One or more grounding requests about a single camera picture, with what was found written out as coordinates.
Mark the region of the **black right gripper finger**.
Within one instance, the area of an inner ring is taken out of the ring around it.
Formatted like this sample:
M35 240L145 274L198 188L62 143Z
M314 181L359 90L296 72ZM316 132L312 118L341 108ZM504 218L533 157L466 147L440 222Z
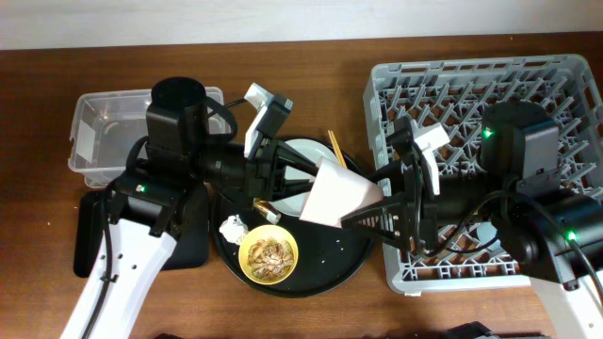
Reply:
M391 162L369 174L367 179L373 183L388 179L392 185L402 185L402 164L400 162Z
M414 221L415 201L408 200L404 193L398 193L347 214L340 223L344 230L408 250L411 248Z

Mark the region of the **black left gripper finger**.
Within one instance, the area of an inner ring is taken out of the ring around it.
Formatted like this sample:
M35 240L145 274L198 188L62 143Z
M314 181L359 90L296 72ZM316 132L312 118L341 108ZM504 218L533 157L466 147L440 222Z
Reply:
M278 140L275 149L276 162L281 167L291 167L309 175L317 175L317 165L307 157L293 149L284 141Z
M302 193L309 192L314 183L310 181L286 181L280 188L275 188L270 200L277 202Z

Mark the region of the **gold snack wrapper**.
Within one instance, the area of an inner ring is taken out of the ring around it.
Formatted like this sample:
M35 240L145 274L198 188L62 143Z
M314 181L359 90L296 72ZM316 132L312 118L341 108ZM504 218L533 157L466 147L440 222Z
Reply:
M274 208L269 202L263 200L255 200L253 202L253 208L268 222L271 224L277 224L282 215Z

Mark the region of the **pink plastic cup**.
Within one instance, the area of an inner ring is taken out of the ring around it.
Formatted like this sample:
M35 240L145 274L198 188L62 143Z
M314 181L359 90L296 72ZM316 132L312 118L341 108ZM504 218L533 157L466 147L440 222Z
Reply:
M300 220L341 228L344 216L384 199L378 185L338 163L322 157L317 165L318 174L302 205Z

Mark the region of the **white tissue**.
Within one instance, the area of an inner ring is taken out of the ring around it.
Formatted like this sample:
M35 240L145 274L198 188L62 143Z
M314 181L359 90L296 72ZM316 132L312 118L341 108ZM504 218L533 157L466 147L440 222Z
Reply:
M219 227L221 235L228 243L240 246L249 233L248 226L239 215L229 216Z

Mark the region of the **yellow bowl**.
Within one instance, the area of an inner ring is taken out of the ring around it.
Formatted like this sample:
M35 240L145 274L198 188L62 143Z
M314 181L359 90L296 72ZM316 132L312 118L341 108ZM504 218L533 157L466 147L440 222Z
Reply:
M296 268L299 249L293 235L277 225L249 231L238 250L239 265L255 283L272 285L286 280Z

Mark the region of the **peanut shell food scraps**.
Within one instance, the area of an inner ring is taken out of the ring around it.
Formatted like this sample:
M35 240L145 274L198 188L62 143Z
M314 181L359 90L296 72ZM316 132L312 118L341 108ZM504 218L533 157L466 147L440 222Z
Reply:
M251 245L247 262L256 279L273 283L281 280L292 270L294 259L294 251L287 241L270 237L260 239Z

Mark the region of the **white round plate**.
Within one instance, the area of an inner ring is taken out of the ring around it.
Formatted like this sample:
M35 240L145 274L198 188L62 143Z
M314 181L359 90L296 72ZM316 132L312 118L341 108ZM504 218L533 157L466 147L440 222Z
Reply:
M298 153L301 153L313 163L317 163L320 158L325 158L335 163L338 162L336 155L330 148L313 139L293 138L288 140L286 144L291 146ZM287 180L315 180L313 176L291 167L286 168L285 178ZM307 196L308 193L305 192L287 199L271 202L270 204L281 214L298 218L301 214L303 203L305 202Z

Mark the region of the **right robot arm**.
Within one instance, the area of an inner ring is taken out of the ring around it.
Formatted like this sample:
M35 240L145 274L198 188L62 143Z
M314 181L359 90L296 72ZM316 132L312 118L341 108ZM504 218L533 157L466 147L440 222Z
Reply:
M346 230L431 259L455 252L470 225L495 228L561 338L602 334L602 205L561 185L559 129L540 105L488 106L481 118L472 176L441 178L433 154L447 143L442 126L402 117L388 137L398 160L374 181L400 175L401 189L348 213Z

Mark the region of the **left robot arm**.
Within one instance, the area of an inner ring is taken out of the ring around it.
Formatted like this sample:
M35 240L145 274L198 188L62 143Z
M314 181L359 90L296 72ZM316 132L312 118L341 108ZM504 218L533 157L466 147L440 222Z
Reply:
M208 121L236 119L197 80L156 83L147 108L148 133L132 147L123 173L101 195L96 221L102 240L88 281L63 331L66 338L126 338L157 274L187 228L208 221L210 189L248 207L310 190L287 180L293 168L315 176L317 166L277 137L293 109L290 99L251 85L245 101L256 117L243 143L213 134Z

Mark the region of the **grey dishwasher rack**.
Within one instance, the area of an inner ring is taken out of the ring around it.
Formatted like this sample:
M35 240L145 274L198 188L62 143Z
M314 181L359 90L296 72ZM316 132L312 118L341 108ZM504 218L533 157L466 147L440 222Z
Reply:
M480 171L481 114L487 106L536 103L560 128L562 184L576 193L602 197L602 138L597 132L602 125L602 100L582 56L379 64L371 71L363 101L376 168L397 158L387 137L394 132L395 119L408 116L420 126L441 123L447 131L450 142L436 156L442 178ZM385 245L387 283L406 296L529 285L498 244L479 253L458 253L461 248L484 244L493 235L491 224L474 224L460 235L453 252L430 260Z

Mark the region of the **black rectangular tray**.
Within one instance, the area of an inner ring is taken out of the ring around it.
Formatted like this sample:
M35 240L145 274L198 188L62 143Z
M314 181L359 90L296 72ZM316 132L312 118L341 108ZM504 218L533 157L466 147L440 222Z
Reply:
M73 272L87 278L103 260L113 274L127 268L202 266L208 257L209 196L197 184L180 196L145 184L140 192L111 183L80 205Z

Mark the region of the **clear plastic bin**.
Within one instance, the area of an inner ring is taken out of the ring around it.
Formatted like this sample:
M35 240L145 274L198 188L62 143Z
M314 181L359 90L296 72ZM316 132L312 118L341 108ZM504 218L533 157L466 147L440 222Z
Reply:
M85 184L100 189L125 170L133 145L153 136L159 126L168 136L180 136L178 120L184 104L165 103L149 89L87 93L79 97L71 127L68 167Z

